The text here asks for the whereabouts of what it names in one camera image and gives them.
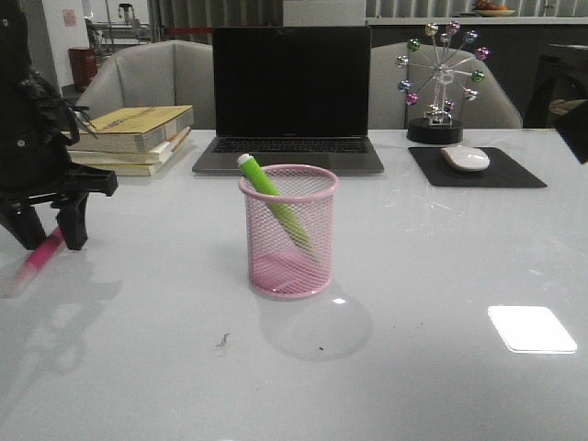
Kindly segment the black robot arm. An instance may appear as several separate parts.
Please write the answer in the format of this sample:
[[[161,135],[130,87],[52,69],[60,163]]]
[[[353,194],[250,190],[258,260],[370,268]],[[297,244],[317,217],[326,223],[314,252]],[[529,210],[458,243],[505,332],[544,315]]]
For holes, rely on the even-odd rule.
[[[36,205],[57,209],[66,246],[87,240],[85,209],[92,193],[112,196],[112,171],[72,161],[67,149],[90,122],[36,71],[28,51],[28,22],[16,1],[1,4],[1,224],[28,250],[46,239]]]

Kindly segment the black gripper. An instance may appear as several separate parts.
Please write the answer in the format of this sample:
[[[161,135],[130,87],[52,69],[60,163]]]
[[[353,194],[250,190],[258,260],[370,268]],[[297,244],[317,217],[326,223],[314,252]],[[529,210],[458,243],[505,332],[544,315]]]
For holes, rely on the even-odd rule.
[[[47,235],[31,205],[55,202],[56,220],[68,249],[79,251],[87,241],[85,212],[88,193],[111,197],[118,188],[114,171],[71,163],[58,178],[27,189],[1,191],[1,225],[27,250],[35,250]]]

